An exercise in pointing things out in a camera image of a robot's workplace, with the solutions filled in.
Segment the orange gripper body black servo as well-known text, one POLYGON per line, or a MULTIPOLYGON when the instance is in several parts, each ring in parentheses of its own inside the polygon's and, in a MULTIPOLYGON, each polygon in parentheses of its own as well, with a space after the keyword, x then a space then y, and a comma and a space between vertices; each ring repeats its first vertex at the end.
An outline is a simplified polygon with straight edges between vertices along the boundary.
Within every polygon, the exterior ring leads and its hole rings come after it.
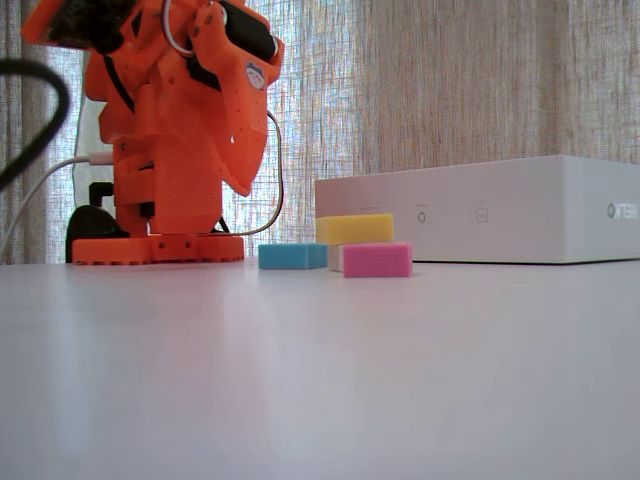
POLYGON ((283 42, 269 22, 237 1, 212 1, 195 14, 190 28, 192 79, 214 90, 242 80, 264 91, 280 74, 283 42))

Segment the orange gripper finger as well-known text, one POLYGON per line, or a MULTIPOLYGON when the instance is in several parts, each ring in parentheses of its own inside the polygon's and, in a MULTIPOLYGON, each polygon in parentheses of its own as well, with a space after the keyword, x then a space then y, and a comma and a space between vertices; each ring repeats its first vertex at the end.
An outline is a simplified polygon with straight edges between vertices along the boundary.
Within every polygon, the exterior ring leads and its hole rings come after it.
POLYGON ((236 193, 248 196, 266 146, 266 91, 248 83, 225 84, 223 100, 227 122, 220 154, 224 179, 236 193))

